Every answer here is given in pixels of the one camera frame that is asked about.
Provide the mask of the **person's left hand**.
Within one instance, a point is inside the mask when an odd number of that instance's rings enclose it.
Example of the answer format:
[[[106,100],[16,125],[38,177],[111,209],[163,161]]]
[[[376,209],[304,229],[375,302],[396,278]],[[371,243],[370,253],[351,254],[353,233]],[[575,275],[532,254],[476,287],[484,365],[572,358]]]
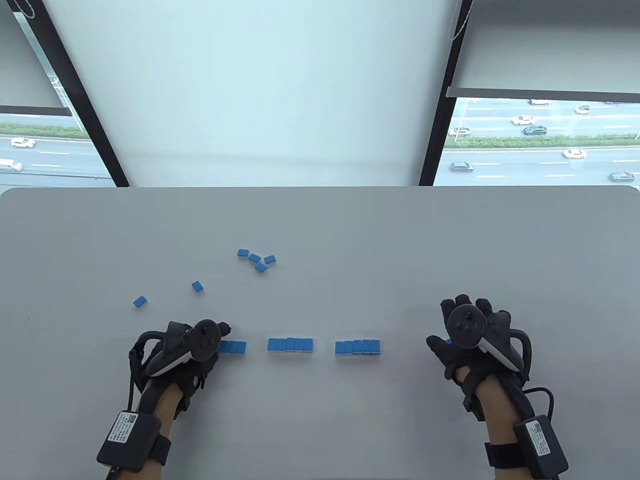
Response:
[[[167,388],[176,384],[182,398],[174,416],[186,411],[194,393],[204,388],[218,361],[222,339],[231,331],[226,322],[204,318],[194,326],[170,321],[164,332],[150,330],[140,334],[128,354],[128,405],[132,406],[134,388],[137,388],[141,393],[139,411],[151,415]]]

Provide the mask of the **person's right hand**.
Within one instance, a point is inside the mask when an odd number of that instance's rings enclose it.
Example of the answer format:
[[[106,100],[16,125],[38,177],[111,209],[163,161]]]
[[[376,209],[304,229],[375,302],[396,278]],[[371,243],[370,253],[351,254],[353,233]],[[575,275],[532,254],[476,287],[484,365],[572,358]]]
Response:
[[[522,330],[512,329],[511,313],[494,311],[485,298],[471,302],[466,294],[439,305],[450,342],[431,335],[426,343],[445,366],[445,378],[461,387],[466,411],[485,421],[477,391],[495,376],[521,420],[532,418],[534,409],[524,393],[530,380],[531,341]]]

